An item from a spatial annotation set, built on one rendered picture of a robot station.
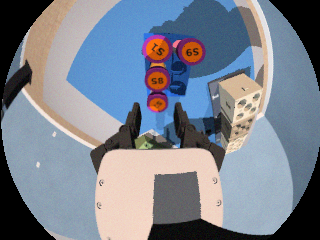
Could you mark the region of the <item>blue bench mat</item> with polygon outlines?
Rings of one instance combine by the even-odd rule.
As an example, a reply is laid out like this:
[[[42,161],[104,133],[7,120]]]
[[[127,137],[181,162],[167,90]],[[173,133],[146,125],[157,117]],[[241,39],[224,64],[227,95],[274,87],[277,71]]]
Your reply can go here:
[[[144,33],[194,36],[206,49],[191,66],[185,97],[168,97],[168,109],[147,108]],[[121,0],[88,34],[66,80],[94,104],[125,124],[134,102],[142,114],[140,134],[153,129],[180,148],[173,111],[181,102],[196,131],[215,126],[208,82],[244,70],[255,81],[254,60],[244,20],[233,0]]]

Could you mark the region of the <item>blue tube rack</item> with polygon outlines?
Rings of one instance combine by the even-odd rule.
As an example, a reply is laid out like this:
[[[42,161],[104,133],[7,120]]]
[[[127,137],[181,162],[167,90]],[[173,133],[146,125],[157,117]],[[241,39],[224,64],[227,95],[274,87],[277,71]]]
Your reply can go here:
[[[171,41],[172,46],[173,46],[173,43],[177,40],[181,40],[184,38],[195,38],[194,36],[172,34],[172,33],[144,33],[144,42],[148,37],[153,35],[158,35],[158,34],[167,37]],[[174,52],[172,53],[168,61],[164,62],[164,64],[166,65],[167,71],[169,72],[169,75],[170,75],[170,85],[165,90],[166,95],[171,97],[185,97],[191,66],[184,64]],[[149,62],[145,58],[145,72],[147,72],[147,70],[150,68],[150,65],[151,65],[151,62]],[[176,71],[176,70],[180,70],[180,71]]]

